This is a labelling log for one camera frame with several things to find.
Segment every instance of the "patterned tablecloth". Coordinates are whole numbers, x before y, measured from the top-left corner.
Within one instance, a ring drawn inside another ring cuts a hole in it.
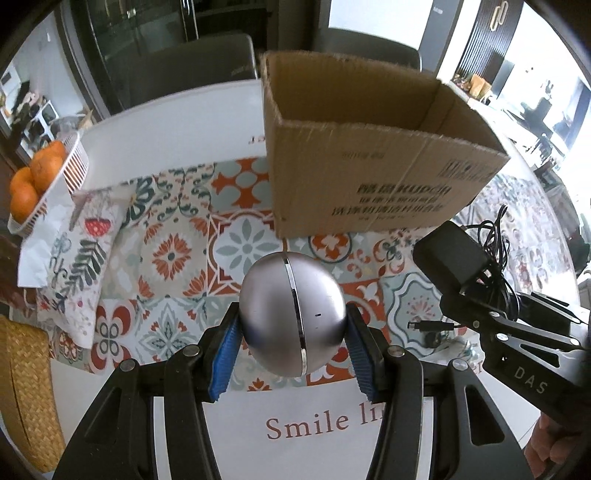
[[[552,294],[550,279],[573,268],[544,192],[529,171],[524,177],[497,175],[454,221],[494,219],[507,203],[508,278],[521,291]],[[60,362],[102,374],[127,358],[142,364],[166,360],[222,320],[258,258],[286,250],[321,262],[346,300],[354,301],[366,322],[391,343],[418,356],[432,353],[440,343],[434,334],[406,328],[409,320],[442,317],[440,293],[411,256],[413,245],[430,229],[279,240],[273,231],[266,158],[169,170],[132,182],[136,195],[109,260],[93,347],[79,348],[54,327],[51,354]],[[460,329],[457,335],[466,333]],[[445,344],[444,339],[439,348]],[[292,379],[263,369],[243,344],[229,388],[273,390],[352,377],[344,346],[325,367]]]

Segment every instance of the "white basket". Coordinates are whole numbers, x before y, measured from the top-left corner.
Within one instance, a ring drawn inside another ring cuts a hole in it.
[[[64,177],[68,191],[70,194],[79,190],[84,183],[86,173],[88,172],[89,160],[86,151],[80,142],[80,133],[75,132],[69,135],[63,144],[68,152],[68,156],[56,175],[56,179],[52,182],[43,197],[37,203],[35,209],[31,212],[27,220],[21,225],[16,222],[12,215],[8,219],[8,230],[14,235],[20,235],[23,238],[28,237],[33,231],[37,219],[47,212],[47,196],[53,190],[56,180],[61,176]]]

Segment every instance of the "black power adapter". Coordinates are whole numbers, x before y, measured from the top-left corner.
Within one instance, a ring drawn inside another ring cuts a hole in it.
[[[492,264],[482,247],[451,221],[415,244],[413,260],[443,295],[463,292]]]

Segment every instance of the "blue gripper pad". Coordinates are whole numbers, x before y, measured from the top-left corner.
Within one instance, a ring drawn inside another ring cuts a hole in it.
[[[228,389],[230,376],[232,375],[241,343],[242,330],[240,329],[238,317],[236,317],[226,330],[212,362],[212,378],[207,389],[212,401],[217,401],[220,395]]]
[[[357,377],[359,389],[367,395],[368,401],[373,401],[378,394],[374,383],[374,365],[369,352],[361,340],[361,335],[350,317],[347,318],[345,344],[349,350],[349,357],[351,358],[351,363],[353,363],[353,370]]]

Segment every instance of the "silver sphere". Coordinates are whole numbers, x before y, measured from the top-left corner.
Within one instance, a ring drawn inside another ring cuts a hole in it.
[[[318,370],[345,335],[345,299],[320,263],[295,252],[257,260],[240,291],[244,339],[256,360],[281,377]]]

